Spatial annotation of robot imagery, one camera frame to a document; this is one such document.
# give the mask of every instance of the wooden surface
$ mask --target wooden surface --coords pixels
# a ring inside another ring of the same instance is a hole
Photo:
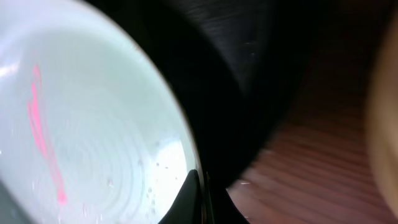
[[[229,194],[251,223],[398,223],[364,143],[369,62],[381,27],[375,18],[332,15],[320,33],[289,115]]]

